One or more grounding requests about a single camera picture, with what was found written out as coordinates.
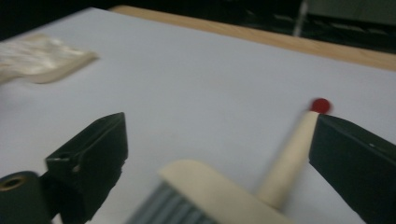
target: wooden table edge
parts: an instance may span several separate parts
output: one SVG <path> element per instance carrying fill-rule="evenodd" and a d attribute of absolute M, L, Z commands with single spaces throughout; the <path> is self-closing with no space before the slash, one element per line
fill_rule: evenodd
<path fill-rule="evenodd" d="M 110 10 L 141 19 L 174 24 L 219 35 L 241 38 L 282 49 L 291 49 L 339 61 L 358 63 L 396 71 L 396 54 L 341 46 L 289 35 L 275 34 L 221 22 L 206 21 L 138 7 L 117 6 Z"/>

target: white table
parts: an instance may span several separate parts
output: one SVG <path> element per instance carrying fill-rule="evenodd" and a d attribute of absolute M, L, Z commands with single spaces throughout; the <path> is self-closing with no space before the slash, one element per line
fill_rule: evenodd
<path fill-rule="evenodd" d="M 0 176 L 43 160 L 95 119 L 125 112 L 130 157 L 92 220 L 125 223 L 179 159 L 254 192 L 315 97 L 333 115 L 396 143 L 396 73 L 89 9 L 33 33 L 100 59 L 58 82 L 0 85 Z M 295 223 L 363 223 L 307 164 L 284 214 Z"/>

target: dark background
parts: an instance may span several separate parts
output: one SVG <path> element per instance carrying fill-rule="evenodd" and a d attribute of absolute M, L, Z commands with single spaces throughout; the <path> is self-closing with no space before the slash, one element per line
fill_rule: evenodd
<path fill-rule="evenodd" d="M 143 7 L 291 35 L 301 0 L 0 0 L 0 40 L 86 7 Z M 355 29 L 340 29 L 334 24 Z M 308 16 L 302 37 L 396 53 L 396 27 Z"/>

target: red tip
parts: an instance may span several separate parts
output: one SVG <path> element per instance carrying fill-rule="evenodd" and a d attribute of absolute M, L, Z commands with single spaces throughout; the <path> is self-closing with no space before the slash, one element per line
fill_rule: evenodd
<path fill-rule="evenodd" d="M 332 104 L 326 99 L 318 98 L 312 102 L 310 111 L 318 112 L 319 114 L 327 114 L 332 108 Z"/>

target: brush handle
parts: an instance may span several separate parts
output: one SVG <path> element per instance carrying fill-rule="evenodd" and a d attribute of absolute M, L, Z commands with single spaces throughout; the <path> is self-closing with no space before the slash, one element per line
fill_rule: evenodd
<path fill-rule="evenodd" d="M 204 214 L 216 220 L 216 223 L 292 223 L 231 180 L 198 161 L 173 162 L 163 167 L 160 175 L 172 189 L 191 202 L 199 211 L 203 211 Z"/>
<path fill-rule="evenodd" d="M 262 182 L 257 197 L 275 209 L 282 207 L 308 158 L 318 115 L 319 113 L 314 111 L 304 114 L 270 173 Z"/>

